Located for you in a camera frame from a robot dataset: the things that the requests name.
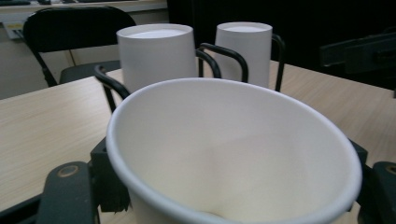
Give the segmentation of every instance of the dark background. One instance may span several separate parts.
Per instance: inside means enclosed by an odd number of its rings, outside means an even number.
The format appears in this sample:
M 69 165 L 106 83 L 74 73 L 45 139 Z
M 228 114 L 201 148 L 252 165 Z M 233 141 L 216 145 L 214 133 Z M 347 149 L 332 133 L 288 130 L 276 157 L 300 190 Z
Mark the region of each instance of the dark background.
M 319 47 L 378 35 L 396 26 L 395 0 L 168 0 L 172 23 L 194 29 L 196 45 L 214 44 L 216 27 L 229 21 L 256 21 L 273 26 L 286 42 L 286 62 L 325 74 L 394 89 L 396 71 L 346 74 L 343 65 L 323 67 Z

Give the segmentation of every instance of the table surface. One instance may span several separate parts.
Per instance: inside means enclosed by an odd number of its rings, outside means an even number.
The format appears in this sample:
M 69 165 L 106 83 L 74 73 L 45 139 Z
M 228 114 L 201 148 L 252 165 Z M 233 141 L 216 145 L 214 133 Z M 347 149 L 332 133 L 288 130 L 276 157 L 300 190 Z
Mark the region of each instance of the table surface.
M 277 63 L 271 63 L 270 88 Z M 121 71 L 109 73 L 121 80 Z M 330 119 L 369 151 L 367 164 L 396 162 L 396 99 L 392 91 L 287 65 L 287 94 Z M 111 113 L 94 77 L 0 101 L 0 211 L 42 192 L 47 174 L 89 161 Z M 357 223 L 358 205 L 336 223 Z M 131 210 L 101 214 L 102 223 L 134 223 Z

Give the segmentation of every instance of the paper cup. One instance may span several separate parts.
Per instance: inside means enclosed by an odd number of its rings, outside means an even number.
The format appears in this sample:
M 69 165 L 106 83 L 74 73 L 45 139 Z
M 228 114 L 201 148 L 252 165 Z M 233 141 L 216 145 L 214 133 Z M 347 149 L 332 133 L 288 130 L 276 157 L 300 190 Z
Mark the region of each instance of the paper cup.
M 117 32 L 126 88 L 133 92 L 159 81 L 197 77 L 192 28 L 148 24 Z
M 220 24 L 216 45 L 238 52 L 247 61 L 248 83 L 268 88 L 271 60 L 272 27 L 257 22 L 228 22 Z M 240 65 L 233 59 L 217 54 L 223 78 L 241 80 Z
M 328 119 L 224 79 L 136 91 L 113 114 L 106 146 L 142 224 L 330 223 L 361 186 L 357 153 Z

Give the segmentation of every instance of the chair seat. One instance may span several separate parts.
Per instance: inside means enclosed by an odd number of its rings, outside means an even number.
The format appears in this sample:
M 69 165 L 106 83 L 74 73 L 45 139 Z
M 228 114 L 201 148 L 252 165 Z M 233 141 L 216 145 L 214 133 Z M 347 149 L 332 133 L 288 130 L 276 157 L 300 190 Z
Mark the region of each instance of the chair seat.
M 108 61 L 100 63 L 85 63 L 69 68 L 65 68 L 61 73 L 61 78 L 59 83 L 67 83 L 83 79 L 85 77 L 92 77 L 94 67 L 96 65 L 102 65 L 107 71 L 113 71 L 120 69 L 120 61 Z

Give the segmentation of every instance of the black wire handle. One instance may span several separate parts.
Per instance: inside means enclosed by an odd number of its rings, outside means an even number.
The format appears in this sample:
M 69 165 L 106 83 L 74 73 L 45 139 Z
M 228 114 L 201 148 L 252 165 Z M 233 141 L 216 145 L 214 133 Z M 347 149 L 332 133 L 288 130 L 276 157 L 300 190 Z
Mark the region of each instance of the black wire handle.
M 239 62 L 241 69 L 242 69 L 242 82 L 248 82 L 248 64 L 245 61 L 245 59 L 240 55 L 238 52 L 231 50 L 231 49 L 226 49 L 224 47 L 216 46 L 216 45 L 211 45 L 207 43 L 202 43 L 199 47 L 199 50 L 204 51 L 205 49 L 209 49 L 213 52 L 216 52 L 218 54 L 222 54 L 224 56 L 234 58 L 237 62 Z M 204 76 L 204 64 L 202 61 L 199 62 L 198 64 L 198 69 L 199 69 L 199 76 L 203 77 Z
M 286 54 L 286 44 L 285 41 L 279 35 L 272 35 L 272 39 L 277 43 L 279 49 L 279 64 L 277 68 L 276 85 L 275 91 L 280 92 L 280 87 L 282 85 L 283 70 L 285 69 L 285 54 Z
M 95 77 L 103 84 L 103 89 L 105 90 L 106 98 L 110 106 L 111 112 L 116 110 L 116 103 L 114 102 L 113 94 L 111 90 L 114 90 L 119 96 L 124 100 L 131 93 L 116 79 L 108 77 L 106 75 L 106 69 L 101 65 L 95 66 Z
M 199 73 L 199 77 L 204 77 L 204 61 L 206 61 L 210 68 L 212 69 L 213 72 L 213 77 L 215 78 L 221 78 L 221 72 L 220 72 L 220 68 L 219 65 L 216 63 L 216 61 L 207 53 L 205 53 L 203 50 L 201 49 L 196 49 L 195 50 L 195 56 L 197 58 L 199 58 L 199 69 L 198 69 L 198 73 Z

